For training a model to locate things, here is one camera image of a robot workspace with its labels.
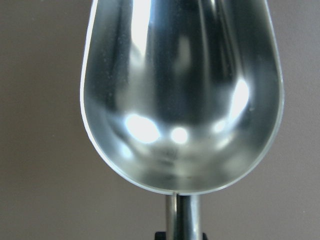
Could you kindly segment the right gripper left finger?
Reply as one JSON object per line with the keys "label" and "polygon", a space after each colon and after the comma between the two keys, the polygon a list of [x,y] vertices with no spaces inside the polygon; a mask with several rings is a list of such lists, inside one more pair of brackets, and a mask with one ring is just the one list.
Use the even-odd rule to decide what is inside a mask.
{"label": "right gripper left finger", "polygon": [[157,231],[154,234],[154,240],[166,240],[167,239],[167,235],[165,231]]}

